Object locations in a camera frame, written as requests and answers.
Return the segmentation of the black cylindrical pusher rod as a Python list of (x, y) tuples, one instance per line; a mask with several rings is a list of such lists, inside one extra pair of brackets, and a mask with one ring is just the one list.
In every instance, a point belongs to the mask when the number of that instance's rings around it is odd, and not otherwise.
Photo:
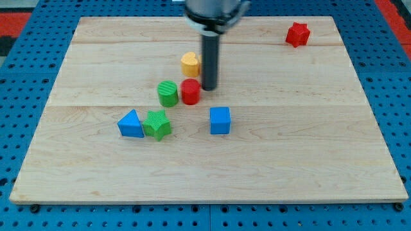
[(215, 90), (218, 83), (218, 58), (220, 37), (209, 37), (202, 35), (201, 41), (202, 65), (201, 82), (206, 91)]

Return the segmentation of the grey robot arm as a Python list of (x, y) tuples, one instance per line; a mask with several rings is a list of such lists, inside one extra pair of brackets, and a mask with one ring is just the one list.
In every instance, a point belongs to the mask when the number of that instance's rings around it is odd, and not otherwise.
[(201, 35), (201, 83), (206, 91), (218, 85), (220, 37), (234, 27), (250, 8), (250, 1), (186, 0), (184, 15)]

